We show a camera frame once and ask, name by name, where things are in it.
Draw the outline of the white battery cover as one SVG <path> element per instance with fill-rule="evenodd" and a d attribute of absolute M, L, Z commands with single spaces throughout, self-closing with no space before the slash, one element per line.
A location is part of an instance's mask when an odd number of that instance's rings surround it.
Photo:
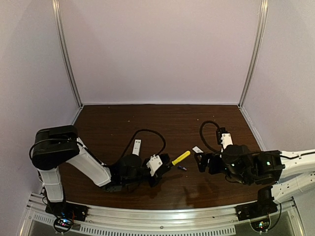
<path fill-rule="evenodd" d="M 197 147 L 197 146 L 193 147 L 192 150 L 193 150 L 195 153 L 203 153 L 203 151 L 202 151 L 199 147 Z"/>

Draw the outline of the yellow handled screwdriver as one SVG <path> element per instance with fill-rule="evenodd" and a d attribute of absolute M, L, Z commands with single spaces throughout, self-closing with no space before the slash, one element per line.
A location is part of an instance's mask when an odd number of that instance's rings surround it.
<path fill-rule="evenodd" d="M 177 164 L 179 164 L 180 162 L 182 162 L 183 160 L 185 160 L 188 156 L 190 156 L 191 152 L 189 150 L 187 150 L 186 152 L 184 152 L 183 154 L 181 154 L 180 156 L 178 156 L 175 160 L 173 160 L 171 162 L 171 164 L 173 166 L 176 166 Z"/>

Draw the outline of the white remote control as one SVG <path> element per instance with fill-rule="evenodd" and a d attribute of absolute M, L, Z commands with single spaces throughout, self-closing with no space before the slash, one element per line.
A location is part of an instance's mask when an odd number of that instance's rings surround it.
<path fill-rule="evenodd" d="M 141 148 L 141 139 L 135 139 L 132 149 L 132 154 L 139 156 Z"/>

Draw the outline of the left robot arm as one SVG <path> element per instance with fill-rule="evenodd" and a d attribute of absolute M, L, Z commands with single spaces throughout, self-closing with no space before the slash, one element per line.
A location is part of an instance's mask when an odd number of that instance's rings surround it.
<path fill-rule="evenodd" d="M 155 187 L 172 168 L 169 155 L 162 151 L 145 160 L 135 153 L 123 154 L 114 164 L 107 165 L 92 154 L 73 125 L 39 130 L 30 148 L 29 157 L 39 173 L 47 203 L 57 213 L 61 213 L 66 207 L 59 173 L 59 166 L 63 163 L 78 169 L 106 192 L 119 192 L 125 187 L 144 181 Z"/>

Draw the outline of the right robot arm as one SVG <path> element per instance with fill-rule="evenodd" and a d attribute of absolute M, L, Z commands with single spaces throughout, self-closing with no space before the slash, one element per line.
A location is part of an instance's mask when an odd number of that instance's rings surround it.
<path fill-rule="evenodd" d="M 280 204 L 315 188 L 315 151 L 261 151 L 250 153 L 247 146 L 228 145 L 221 153 L 193 149 L 200 172 L 223 174 L 242 185 L 265 185 L 258 201 Z"/>

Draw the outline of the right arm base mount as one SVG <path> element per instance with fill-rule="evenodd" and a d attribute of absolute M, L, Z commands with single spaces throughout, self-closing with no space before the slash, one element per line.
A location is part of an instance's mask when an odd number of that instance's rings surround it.
<path fill-rule="evenodd" d="M 282 205 L 280 204 L 278 219 L 272 225 L 270 215 L 278 212 L 278 204 L 274 202 L 275 198 L 272 196 L 272 188 L 272 186 L 263 187 L 258 191 L 255 202 L 235 207 L 238 221 L 249 220 L 251 228 L 259 234 L 272 230 L 281 217 Z"/>

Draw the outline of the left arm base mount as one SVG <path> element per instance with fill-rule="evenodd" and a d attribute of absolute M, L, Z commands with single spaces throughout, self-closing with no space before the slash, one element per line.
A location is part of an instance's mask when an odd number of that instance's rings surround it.
<path fill-rule="evenodd" d="M 46 205 L 45 212 L 55 217 L 53 228 L 57 233 L 64 235 L 72 229 L 74 221 L 85 221 L 88 212 L 87 206 L 69 203 L 66 200 L 53 203 L 48 200 L 46 190 L 43 195 L 42 201 Z"/>

